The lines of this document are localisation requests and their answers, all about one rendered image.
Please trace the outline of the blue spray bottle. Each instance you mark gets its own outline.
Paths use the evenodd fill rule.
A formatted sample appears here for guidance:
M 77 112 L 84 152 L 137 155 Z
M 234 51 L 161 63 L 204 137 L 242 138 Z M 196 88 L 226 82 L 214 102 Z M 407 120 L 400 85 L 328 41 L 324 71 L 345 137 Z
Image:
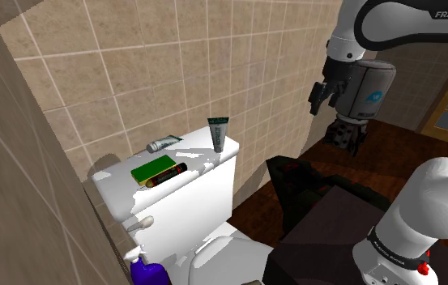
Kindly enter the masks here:
M 134 285 L 169 285 L 169 275 L 159 263 L 146 263 L 146 252 L 141 245 L 128 251 L 123 259 L 130 262 L 130 273 Z

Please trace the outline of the red and black tube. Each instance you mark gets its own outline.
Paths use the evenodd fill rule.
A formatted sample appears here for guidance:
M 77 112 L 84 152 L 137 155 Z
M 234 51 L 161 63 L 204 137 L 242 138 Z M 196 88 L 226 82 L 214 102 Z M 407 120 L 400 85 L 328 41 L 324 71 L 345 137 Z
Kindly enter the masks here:
M 145 183 L 145 186 L 148 188 L 153 188 L 159 184 L 162 184 L 166 181 L 168 181 L 169 179 L 185 172 L 187 170 L 187 165 L 185 163 L 180 163 L 177 164 L 176 166 L 169 168 L 155 176 L 153 176 L 152 178 L 148 179 Z

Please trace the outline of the grey toothpaste tube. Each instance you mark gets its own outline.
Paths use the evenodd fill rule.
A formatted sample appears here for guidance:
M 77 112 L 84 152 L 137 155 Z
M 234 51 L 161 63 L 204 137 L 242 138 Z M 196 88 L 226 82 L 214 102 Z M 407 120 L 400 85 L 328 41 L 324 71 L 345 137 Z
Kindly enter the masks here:
M 166 147 L 169 147 L 175 143 L 179 143 L 180 141 L 182 141 L 182 138 L 179 138 L 179 137 L 176 137 L 173 135 L 168 135 L 164 138 L 161 138 L 156 141 L 148 143 L 146 146 L 146 150 L 149 153 L 158 152 L 158 151 L 165 149 Z

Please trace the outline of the grey tube with green cap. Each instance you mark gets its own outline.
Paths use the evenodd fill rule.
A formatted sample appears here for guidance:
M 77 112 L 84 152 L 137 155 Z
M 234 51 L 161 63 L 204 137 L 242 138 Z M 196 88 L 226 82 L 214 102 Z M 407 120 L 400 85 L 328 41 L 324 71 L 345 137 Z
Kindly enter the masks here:
M 221 153 L 224 149 L 228 121 L 228 117 L 211 117 L 207 119 L 211 131 L 213 149 L 216 153 Z

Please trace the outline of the green and yellow sponge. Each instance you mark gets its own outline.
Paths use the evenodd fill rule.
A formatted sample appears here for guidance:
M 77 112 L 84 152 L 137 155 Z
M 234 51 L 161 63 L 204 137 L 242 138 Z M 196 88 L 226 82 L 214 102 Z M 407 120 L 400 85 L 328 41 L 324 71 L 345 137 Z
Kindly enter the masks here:
M 148 163 L 145 163 L 130 171 L 131 176 L 139 185 L 146 185 L 146 182 L 152 177 L 170 169 L 176 165 L 176 162 L 167 155 L 162 155 Z

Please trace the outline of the white toilet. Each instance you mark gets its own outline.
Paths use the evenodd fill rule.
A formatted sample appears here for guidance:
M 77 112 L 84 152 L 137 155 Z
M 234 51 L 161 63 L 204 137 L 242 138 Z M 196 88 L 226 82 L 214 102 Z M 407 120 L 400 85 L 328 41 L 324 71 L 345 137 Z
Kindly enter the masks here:
M 216 153 L 209 126 L 181 138 L 92 175 L 109 213 L 132 238 L 133 248 L 142 246 L 147 264 L 166 269 L 169 285 L 265 285 L 272 248 L 228 223 L 238 142 L 226 138 Z M 162 155 L 185 163 L 187 170 L 153 188 L 139 185 L 130 171 Z

